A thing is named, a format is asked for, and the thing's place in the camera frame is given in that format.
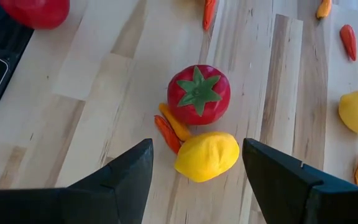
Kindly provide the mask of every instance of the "toy tomato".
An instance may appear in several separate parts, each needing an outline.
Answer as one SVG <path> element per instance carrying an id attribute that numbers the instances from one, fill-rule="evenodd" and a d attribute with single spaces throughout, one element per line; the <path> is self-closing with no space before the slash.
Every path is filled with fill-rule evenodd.
<path id="1" fill-rule="evenodd" d="M 218 120 L 230 102 L 229 80 L 209 65 L 193 65 L 176 74 L 168 86 L 173 115 L 190 125 Z"/>
<path id="2" fill-rule="evenodd" d="M 70 0 L 0 0 L 17 22 L 33 29 L 53 29 L 67 17 Z"/>

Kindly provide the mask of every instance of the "wooden surface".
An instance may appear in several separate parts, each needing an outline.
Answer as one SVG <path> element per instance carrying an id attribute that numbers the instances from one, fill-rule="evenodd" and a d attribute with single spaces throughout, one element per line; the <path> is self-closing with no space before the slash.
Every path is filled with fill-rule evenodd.
<path id="1" fill-rule="evenodd" d="M 202 0 L 72 1 L 60 27 L 34 32 L 0 102 L 0 189 L 67 186 L 153 138 L 143 223 L 264 223 L 241 159 L 193 183 L 154 126 L 171 77 L 196 63 L 224 72 L 232 98 L 194 133 L 259 139 L 352 182 L 358 135 L 337 104 L 358 90 L 358 59 L 339 30 L 350 24 L 358 48 L 358 0 L 334 0 L 318 22 L 319 3 L 220 0 L 203 32 Z"/>

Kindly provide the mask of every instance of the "light wood plank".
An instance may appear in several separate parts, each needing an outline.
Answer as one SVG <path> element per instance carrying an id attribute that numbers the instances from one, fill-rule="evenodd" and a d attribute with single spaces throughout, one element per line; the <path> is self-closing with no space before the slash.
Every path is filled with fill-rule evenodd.
<path id="1" fill-rule="evenodd" d="M 0 178 L 15 147 L 29 149 L 39 138 L 42 108 L 80 24 L 87 0 L 71 1 L 66 21 L 36 30 L 0 100 Z"/>
<path id="2" fill-rule="evenodd" d="M 275 16 L 272 6 L 270 1 L 224 1 L 220 6 L 221 20 L 216 21 L 220 30 L 213 33 L 213 38 L 219 34 L 218 40 L 207 60 L 228 76 L 231 104 L 219 121 L 196 127 L 197 133 L 226 131 L 238 142 L 245 136 L 259 138 Z M 247 223 L 251 196 L 239 159 L 228 172 L 202 186 L 180 179 L 170 223 Z"/>
<path id="3" fill-rule="evenodd" d="M 84 108 L 84 101 L 53 95 L 45 107 L 45 126 L 15 187 L 54 187 Z"/>
<path id="4" fill-rule="evenodd" d="M 333 4 L 337 4 L 344 9 L 358 10 L 358 0 L 333 0 Z"/>
<path id="5" fill-rule="evenodd" d="M 111 53 L 134 58 L 137 44 L 142 35 L 146 17 L 147 0 L 139 0 L 131 16 L 125 22 Z"/>
<path id="6" fill-rule="evenodd" d="M 0 189 L 8 189 L 11 187 L 11 184 L 19 171 L 25 152 L 26 149 L 22 147 L 15 147 L 12 150 L 4 172 L 0 178 Z"/>
<path id="7" fill-rule="evenodd" d="M 260 142 L 292 155 L 303 23 L 277 14 Z M 264 223 L 255 196 L 249 223 Z"/>
<path id="8" fill-rule="evenodd" d="M 323 168 L 327 113 L 328 62 L 324 29 L 315 18 L 320 2 L 298 2 L 303 20 L 301 65 L 296 103 L 293 155 L 305 163 Z"/>
<path id="9" fill-rule="evenodd" d="M 92 84 L 57 186 L 67 186 L 90 175 L 103 164 L 111 145 L 114 120 L 130 79 L 131 59 L 108 54 Z"/>
<path id="10" fill-rule="evenodd" d="M 79 100 L 88 97 L 103 57 L 112 49 L 137 2 L 89 1 L 54 86 L 55 93 Z"/>
<path id="11" fill-rule="evenodd" d="M 358 11 L 334 6 L 331 17 L 324 171 L 354 182 L 354 171 L 358 165 L 358 134 L 343 124 L 337 107 L 342 95 L 358 90 Z M 356 33 L 356 62 L 347 57 L 339 36 L 344 24 L 351 25 Z"/>
<path id="12" fill-rule="evenodd" d="M 147 1 L 144 31 L 129 71 L 132 78 L 108 152 L 117 157 L 144 138 L 154 140 L 154 173 L 143 223 L 166 223 L 170 198 L 176 194 L 175 155 L 157 131 L 154 115 L 159 114 L 158 104 L 167 100 L 171 77 L 198 63 L 202 8 L 201 1 Z"/>

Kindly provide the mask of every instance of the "red chili pepper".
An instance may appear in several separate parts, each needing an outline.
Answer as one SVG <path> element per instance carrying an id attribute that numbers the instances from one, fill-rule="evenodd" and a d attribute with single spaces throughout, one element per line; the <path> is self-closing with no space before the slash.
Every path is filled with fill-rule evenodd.
<path id="1" fill-rule="evenodd" d="M 160 130 L 168 146 L 175 154 L 178 154 L 181 144 L 178 136 L 175 134 L 168 122 L 160 115 L 155 115 L 154 123 L 158 127 L 158 130 Z"/>
<path id="2" fill-rule="evenodd" d="M 356 35 L 350 25 L 344 25 L 340 31 L 343 46 L 345 46 L 347 55 L 353 60 L 357 59 Z"/>
<path id="3" fill-rule="evenodd" d="M 203 27 L 208 30 L 215 12 L 216 0 L 205 0 Z"/>

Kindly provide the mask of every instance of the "red pepper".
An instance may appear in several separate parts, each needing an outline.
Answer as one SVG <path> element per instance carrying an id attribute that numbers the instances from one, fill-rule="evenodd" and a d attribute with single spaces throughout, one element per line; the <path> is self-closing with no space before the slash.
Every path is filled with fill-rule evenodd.
<path id="1" fill-rule="evenodd" d="M 160 130 L 162 136 L 165 139 L 165 142 L 172 149 L 172 151 L 177 155 L 179 152 L 179 149 L 181 147 L 181 144 L 180 144 L 180 141 L 179 141 L 177 135 L 171 128 L 171 126 L 160 115 L 154 116 L 154 123 L 157 126 L 158 130 Z"/>
<path id="2" fill-rule="evenodd" d="M 216 0 L 205 0 L 203 28 L 208 30 L 215 13 Z"/>
<path id="3" fill-rule="evenodd" d="M 56 28 L 70 10 L 70 0 L 0 0 L 0 4 L 13 19 L 33 29 Z"/>
<path id="4" fill-rule="evenodd" d="M 343 46 L 347 55 L 353 60 L 357 59 L 356 35 L 350 25 L 344 25 L 340 31 Z"/>

